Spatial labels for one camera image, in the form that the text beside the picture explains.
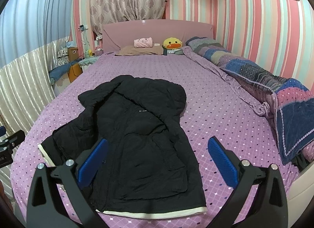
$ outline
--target pink pillow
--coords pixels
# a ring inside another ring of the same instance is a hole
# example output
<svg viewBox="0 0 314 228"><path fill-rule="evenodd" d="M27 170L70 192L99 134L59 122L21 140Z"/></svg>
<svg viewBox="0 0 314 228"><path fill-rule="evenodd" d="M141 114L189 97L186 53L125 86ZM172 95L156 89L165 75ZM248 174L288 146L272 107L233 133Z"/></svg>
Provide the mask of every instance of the pink pillow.
<svg viewBox="0 0 314 228"><path fill-rule="evenodd" d="M134 40L134 47L153 47L152 38L142 38Z"/></svg>

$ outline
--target folded quilt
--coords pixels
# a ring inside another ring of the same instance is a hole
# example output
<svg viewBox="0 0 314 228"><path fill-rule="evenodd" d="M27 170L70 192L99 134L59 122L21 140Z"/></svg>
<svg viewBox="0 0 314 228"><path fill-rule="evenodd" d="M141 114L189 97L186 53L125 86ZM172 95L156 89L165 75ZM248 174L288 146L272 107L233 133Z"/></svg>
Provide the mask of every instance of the folded quilt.
<svg viewBox="0 0 314 228"><path fill-rule="evenodd" d="M235 78L260 102L268 103L284 165L314 140L314 96L298 80L275 76L213 39L194 37L186 45Z"/></svg>

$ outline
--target pink striped wall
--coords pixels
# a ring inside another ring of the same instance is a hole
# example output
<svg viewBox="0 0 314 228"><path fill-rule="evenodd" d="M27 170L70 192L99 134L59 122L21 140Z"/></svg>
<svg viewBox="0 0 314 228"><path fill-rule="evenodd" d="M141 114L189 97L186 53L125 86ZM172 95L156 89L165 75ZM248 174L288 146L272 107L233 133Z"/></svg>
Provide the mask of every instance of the pink striped wall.
<svg viewBox="0 0 314 228"><path fill-rule="evenodd" d="M75 41L79 55L83 55L85 50L95 50L93 32L91 30L89 0L72 1L71 33L72 40ZM79 25L88 25L89 29L82 33L78 30Z"/></svg>
<svg viewBox="0 0 314 228"><path fill-rule="evenodd" d="M228 50L314 92L314 11L307 0L168 0L166 18L214 25Z"/></svg>

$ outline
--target black puffer jacket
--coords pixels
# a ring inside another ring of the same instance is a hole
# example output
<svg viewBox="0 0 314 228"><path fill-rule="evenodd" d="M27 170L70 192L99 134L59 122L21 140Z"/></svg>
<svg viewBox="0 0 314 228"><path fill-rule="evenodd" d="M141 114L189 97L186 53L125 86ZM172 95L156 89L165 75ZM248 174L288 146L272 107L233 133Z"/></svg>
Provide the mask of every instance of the black puffer jacket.
<svg viewBox="0 0 314 228"><path fill-rule="evenodd" d="M78 96L85 110L42 147L56 165L76 159L99 137L109 142L89 200L95 209L167 213L205 207L198 162L179 124L184 89L122 75Z"/></svg>

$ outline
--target jacket sleeve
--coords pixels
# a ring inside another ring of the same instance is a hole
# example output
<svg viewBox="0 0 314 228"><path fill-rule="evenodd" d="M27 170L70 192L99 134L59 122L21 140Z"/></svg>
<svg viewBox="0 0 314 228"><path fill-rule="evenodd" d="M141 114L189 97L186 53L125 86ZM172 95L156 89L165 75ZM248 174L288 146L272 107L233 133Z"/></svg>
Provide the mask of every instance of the jacket sleeve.
<svg viewBox="0 0 314 228"><path fill-rule="evenodd" d="M125 75L116 77L78 96L85 107L83 112L77 118L54 130L52 135L41 144L55 165L61 165L68 159L75 160L82 151L92 148L98 140L97 125L94 124L95 107L106 101L124 78Z"/></svg>

